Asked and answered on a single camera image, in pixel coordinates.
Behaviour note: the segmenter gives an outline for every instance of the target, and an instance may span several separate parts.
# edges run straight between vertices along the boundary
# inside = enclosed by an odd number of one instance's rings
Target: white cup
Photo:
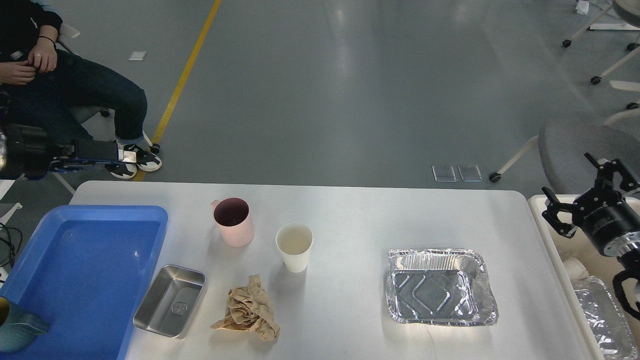
[[[568,258],[562,262],[562,265],[564,265],[564,270],[569,276],[569,280],[584,280],[589,277],[587,269],[576,258]]]
[[[303,224],[284,225],[276,234],[276,246],[290,272],[301,272],[307,268],[313,243],[313,233]]]

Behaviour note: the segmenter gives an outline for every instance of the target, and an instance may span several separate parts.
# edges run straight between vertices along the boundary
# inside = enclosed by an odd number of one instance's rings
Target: chair caster wheel
[[[502,174],[498,174],[495,171],[489,174],[489,181],[491,181],[492,183],[497,183],[498,181],[500,181],[500,179],[502,179]]]

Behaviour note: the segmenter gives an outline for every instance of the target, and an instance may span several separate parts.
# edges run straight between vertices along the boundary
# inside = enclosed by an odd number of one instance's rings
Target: teal mug
[[[0,297],[0,352],[22,350],[48,330],[49,323]]]

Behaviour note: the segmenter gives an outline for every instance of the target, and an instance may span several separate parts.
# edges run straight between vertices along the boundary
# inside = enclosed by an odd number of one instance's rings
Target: sneaker
[[[119,179],[130,179],[138,172],[138,168],[133,164],[109,164],[104,168]]]
[[[144,151],[140,146],[137,146],[134,143],[124,145],[122,149],[136,153],[136,165],[142,171],[156,171],[162,166],[162,160],[160,160],[160,158],[158,158],[154,153]]]

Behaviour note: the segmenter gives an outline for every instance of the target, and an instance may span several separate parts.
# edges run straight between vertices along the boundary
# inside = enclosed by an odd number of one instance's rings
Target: yellow floor line
[[[187,65],[184,66],[184,70],[182,70],[182,75],[180,75],[178,84],[175,85],[175,89],[173,89],[171,100],[169,100],[169,104],[167,104],[166,109],[164,110],[162,119],[160,119],[160,124],[158,124],[156,132],[154,133],[154,137],[151,139],[151,141],[154,143],[160,142],[160,139],[164,134],[164,130],[166,129],[166,126],[169,123],[169,120],[171,119],[171,115],[173,114],[173,109],[175,108],[175,105],[178,103],[178,99],[180,99],[180,94],[182,93],[184,84],[186,84],[187,79],[189,78],[189,74],[191,73],[191,68],[193,68],[193,64],[196,62],[196,59],[198,58],[198,53],[200,52],[202,43],[204,42],[204,39],[207,37],[207,33],[209,32],[209,28],[211,27],[213,18],[216,16],[218,7],[220,7],[220,1],[221,0],[216,0],[216,2],[213,4],[213,7],[209,12],[209,16],[207,17],[207,21],[205,21],[204,26],[200,31],[200,36],[198,36],[198,40],[196,41],[196,44],[193,46],[193,50],[191,51],[191,55],[189,56]],[[146,173],[147,172],[145,171],[138,171],[136,176],[133,178],[133,181],[142,181],[145,178]]]

